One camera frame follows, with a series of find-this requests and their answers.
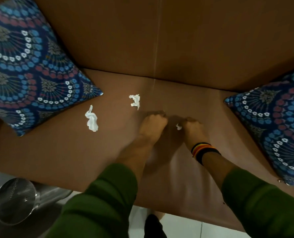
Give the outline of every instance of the blue patterned pillow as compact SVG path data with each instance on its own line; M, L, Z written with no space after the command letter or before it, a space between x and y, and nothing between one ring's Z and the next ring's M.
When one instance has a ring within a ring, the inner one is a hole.
M294 71L281 81L225 99L277 174L294 185Z
M33 0L0 5L0 118L18 136L102 94L59 47Z

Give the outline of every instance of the green shirt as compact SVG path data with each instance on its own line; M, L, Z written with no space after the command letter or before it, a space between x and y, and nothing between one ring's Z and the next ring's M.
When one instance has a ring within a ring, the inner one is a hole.
M109 165L84 193L64 205L46 237L128 237L137 190L129 168ZM222 194L252 238L294 238L294 198L276 186L236 168L226 176Z

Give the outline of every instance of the colorful bracelet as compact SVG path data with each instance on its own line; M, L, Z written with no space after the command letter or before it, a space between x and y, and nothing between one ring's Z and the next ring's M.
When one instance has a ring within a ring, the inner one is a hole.
M202 157L207 152L215 152L219 155L221 154L216 148L214 148L212 145L206 142L197 143L193 148L191 149L191 153L193 157L201 164L202 164Z

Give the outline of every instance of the fist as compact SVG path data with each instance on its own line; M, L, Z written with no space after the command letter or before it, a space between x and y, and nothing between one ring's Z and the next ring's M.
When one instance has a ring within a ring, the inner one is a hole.
M193 146L197 143L209 143L208 135L204 125L201 124L198 120L188 117L181 123L181 126L185 132L184 142L188 150L191 151Z
M146 138L154 145L161 136L165 126L168 124L168 118L163 111L156 112L147 116L141 123L139 135Z

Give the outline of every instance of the sofa cushion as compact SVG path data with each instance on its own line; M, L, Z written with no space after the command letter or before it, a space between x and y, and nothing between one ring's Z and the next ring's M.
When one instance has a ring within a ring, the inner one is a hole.
M85 69L104 95L58 114L23 137L0 129L0 172L83 192L137 135L149 111L165 110L169 124L146 163L135 204L161 212L243 230L212 177L183 144L181 117L194 117L210 143L241 168L294 196L223 100L235 93L145 77ZM140 108L129 95L140 94ZM84 116L93 105L99 129ZM18 147L25 145L24 151Z
M230 96L225 103L263 149L277 174L294 185L294 71L280 81Z
M0 5L0 118L19 136L101 94L59 47L33 0Z

